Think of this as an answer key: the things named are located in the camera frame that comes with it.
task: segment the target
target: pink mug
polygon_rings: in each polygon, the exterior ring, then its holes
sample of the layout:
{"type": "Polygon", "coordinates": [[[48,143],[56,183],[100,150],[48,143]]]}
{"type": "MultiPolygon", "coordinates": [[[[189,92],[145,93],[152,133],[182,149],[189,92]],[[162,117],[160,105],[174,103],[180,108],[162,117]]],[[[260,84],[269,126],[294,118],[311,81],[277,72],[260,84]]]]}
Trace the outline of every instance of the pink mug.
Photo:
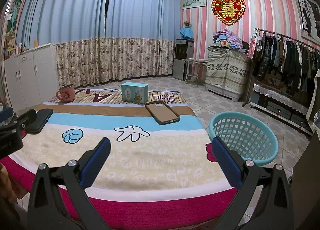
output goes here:
{"type": "Polygon", "coordinates": [[[62,101],[62,102],[73,102],[75,99],[75,86],[73,84],[63,86],[62,88],[59,89],[58,92],[56,92],[56,97],[62,101]]]}

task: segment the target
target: laundry basket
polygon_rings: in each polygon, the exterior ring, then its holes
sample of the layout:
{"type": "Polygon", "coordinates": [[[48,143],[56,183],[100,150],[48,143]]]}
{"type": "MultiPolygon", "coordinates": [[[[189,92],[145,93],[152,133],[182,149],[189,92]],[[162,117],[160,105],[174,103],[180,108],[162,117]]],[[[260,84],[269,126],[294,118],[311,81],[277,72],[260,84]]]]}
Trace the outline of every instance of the laundry basket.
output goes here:
{"type": "Polygon", "coordinates": [[[243,113],[215,115],[210,121],[209,135],[211,139],[219,136],[230,150],[258,166],[269,164],[278,153],[278,140],[273,131],[257,118],[243,113]]]}

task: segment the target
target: metal screw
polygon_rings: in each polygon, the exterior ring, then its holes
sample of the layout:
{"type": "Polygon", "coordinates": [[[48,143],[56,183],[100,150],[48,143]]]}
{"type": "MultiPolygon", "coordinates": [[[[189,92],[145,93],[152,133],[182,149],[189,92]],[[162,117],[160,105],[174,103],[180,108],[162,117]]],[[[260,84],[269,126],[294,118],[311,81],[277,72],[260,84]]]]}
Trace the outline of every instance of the metal screw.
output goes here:
{"type": "Polygon", "coordinates": [[[276,169],[277,169],[277,170],[282,170],[282,169],[283,169],[283,167],[282,167],[282,165],[281,165],[281,164],[276,164],[276,169]]]}
{"type": "Polygon", "coordinates": [[[247,160],[245,161],[245,164],[249,167],[252,167],[254,165],[254,162],[253,161],[250,161],[250,160],[247,160]]]}
{"type": "Polygon", "coordinates": [[[70,167],[73,167],[73,166],[75,166],[76,164],[77,164],[77,161],[76,161],[76,160],[71,160],[71,161],[68,162],[68,165],[69,165],[70,167]]]}
{"type": "Polygon", "coordinates": [[[45,163],[42,163],[39,165],[39,169],[45,169],[47,167],[47,165],[45,163]]]}

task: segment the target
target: tiled floor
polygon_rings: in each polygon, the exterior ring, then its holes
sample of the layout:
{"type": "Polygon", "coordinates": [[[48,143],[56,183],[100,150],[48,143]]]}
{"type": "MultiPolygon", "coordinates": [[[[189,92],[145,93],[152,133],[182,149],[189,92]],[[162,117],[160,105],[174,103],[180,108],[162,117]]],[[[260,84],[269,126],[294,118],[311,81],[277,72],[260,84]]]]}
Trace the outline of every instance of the tiled floor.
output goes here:
{"type": "MultiPolygon", "coordinates": [[[[230,99],[224,98],[220,95],[207,92],[204,86],[186,84],[183,81],[174,79],[172,77],[148,77],[140,79],[131,79],[131,82],[147,83],[149,90],[178,90],[182,93],[183,97],[202,122],[205,129],[208,131],[209,123],[215,114],[223,111],[236,111],[252,115],[271,128],[275,133],[279,142],[279,152],[275,160],[266,165],[266,167],[273,167],[276,163],[282,164],[287,177],[292,175],[292,169],[297,163],[304,150],[307,148],[309,140],[305,135],[299,133],[297,130],[289,127],[288,125],[276,120],[267,114],[249,107],[247,104],[244,108],[241,107],[241,102],[233,102],[230,99]]],[[[103,85],[87,86],[91,89],[121,89],[121,82],[105,83],[103,85]]],[[[242,219],[242,223],[247,222],[252,215],[254,208],[258,202],[261,193],[261,187],[257,187],[252,197],[249,207],[242,219]]],[[[29,197],[24,197],[21,204],[24,208],[28,208],[29,197]]],[[[206,226],[200,226],[196,229],[207,229],[206,226]]]]}

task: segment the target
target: black phone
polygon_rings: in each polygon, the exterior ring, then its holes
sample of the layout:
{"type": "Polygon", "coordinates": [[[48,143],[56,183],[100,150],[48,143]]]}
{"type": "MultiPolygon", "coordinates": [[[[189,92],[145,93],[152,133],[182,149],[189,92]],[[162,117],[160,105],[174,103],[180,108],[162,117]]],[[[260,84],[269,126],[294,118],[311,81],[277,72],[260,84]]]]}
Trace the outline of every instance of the black phone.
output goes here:
{"type": "Polygon", "coordinates": [[[41,132],[44,125],[49,120],[50,116],[53,114],[52,109],[41,109],[37,112],[36,120],[26,127],[26,133],[28,134],[38,134],[41,132]]]}

